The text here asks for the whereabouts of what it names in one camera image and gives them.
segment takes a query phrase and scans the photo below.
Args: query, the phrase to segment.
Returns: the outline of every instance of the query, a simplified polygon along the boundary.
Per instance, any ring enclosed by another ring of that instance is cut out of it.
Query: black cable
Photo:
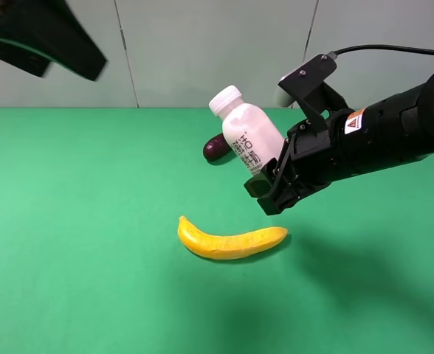
[[[396,52],[434,55],[434,49],[413,48],[411,46],[390,46],[388,44],[366,44],[364,46],[349,46],[348,48],[335,50],[334,53],[336,55],[340,55],[343,53],[355,52],[357,50],[365,50],[365,49],[394,50]]]

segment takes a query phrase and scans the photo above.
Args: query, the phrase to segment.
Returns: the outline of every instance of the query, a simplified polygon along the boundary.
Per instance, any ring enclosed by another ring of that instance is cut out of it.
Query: plastic bottle
[[[218,93],[209,108],[223,120],[225,140],[253,175],[273,157],[279,158],[283,136],[261,108],[241,99],[235,86]]]

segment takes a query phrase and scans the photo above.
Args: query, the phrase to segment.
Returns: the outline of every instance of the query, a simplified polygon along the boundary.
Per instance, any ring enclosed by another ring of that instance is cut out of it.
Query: toy banana
[[[184,216],[179,218],[178,226],[179,239],[190,251],[214,260],[234,260],[266,251],[284,240],[287,234],[287,229],[274,226],[241,235],[209,235]]]

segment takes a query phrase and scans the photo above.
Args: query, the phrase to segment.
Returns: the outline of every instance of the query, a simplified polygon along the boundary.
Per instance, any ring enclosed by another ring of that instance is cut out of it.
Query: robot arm
[[[278,84],[285,92],[280,102],[297,102],[307,119],[289,129],[279,159],[272,159],[245,184],[267,215],[293,207],[331,182],[417,162],[434,153],[434,75],[355,112],[324,82],[337,68],[335,59],[343,50],[316,56]],[[325,110],[327,119],[321,115]]]

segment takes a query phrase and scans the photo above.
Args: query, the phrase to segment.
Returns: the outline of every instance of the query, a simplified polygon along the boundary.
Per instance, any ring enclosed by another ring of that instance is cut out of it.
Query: white wall
[[[127,51],[114,0],[69,0],[110,61],[98,82],[56,64],[41,79],[0,61],[0,106],[136,107],[136,95],[142,107],[205,107],[229,84],[273,106],[278,79],[303,58],[317,2],[116,1]],[[306,58],[369,43],[434,48],[434,0],[320,0]],[[434,57],[395,52],[350,53],[337,63],[328,81],[353,107],[434,72]]]

